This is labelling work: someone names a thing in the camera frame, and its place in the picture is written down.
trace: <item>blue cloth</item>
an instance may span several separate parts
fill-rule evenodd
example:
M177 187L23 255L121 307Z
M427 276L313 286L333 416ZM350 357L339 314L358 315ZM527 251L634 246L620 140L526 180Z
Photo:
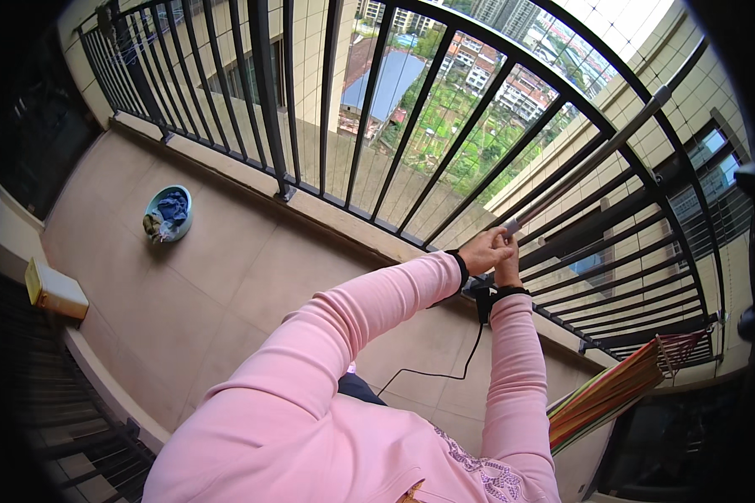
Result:
M338 392L357 398L362 402L385 405L385 402L374 394L370 385L366 384L366 381L354 373L347 372L338 380Z
M181 226L187 220L187 199L181 192L171 192L157 203L162 220Z

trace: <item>embroidered design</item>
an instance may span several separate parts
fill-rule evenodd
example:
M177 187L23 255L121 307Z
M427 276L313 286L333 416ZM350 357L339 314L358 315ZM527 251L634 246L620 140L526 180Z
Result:
M492 458L473 457L436 425L433 425L433 429L448 444L450 456L461 463L464 470L468 473L478 472L481 475L481 482L487 494L504 503L509 503L509 498L503 493L503 489L506 489L513 500L520 498L520 477L514 475L508 466ZM487 468L496 472L497 475L490 475Z

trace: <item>wrist strap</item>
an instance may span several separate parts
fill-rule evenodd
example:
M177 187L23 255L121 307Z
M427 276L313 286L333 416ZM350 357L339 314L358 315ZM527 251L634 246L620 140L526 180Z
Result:
M444 251L444 253L448 255L452 255L453 258L455 258L456 262L459 263L459 270L461 271L461 284L459 285L459 289L456 290L456 294L461 292L461 289L464 288L464 285L467 284L467 280L470 279L470 273L467 271L467 264L464 263L464 259L459 255L458 249L447 249Z

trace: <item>right hand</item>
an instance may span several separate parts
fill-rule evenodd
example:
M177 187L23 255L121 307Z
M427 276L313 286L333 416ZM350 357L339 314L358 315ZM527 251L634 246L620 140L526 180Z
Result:
M501 260L495 265L495 284L499 287L520 287L520 248L514 236L504 239L502 235L495 236L493 248L511 248L513 253L509 258Z

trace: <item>sky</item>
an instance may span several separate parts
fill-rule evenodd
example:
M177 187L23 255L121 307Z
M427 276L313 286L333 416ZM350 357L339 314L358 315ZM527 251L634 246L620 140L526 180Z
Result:
M555 3L600 36L621 59L629 61L674 0L556 0Z

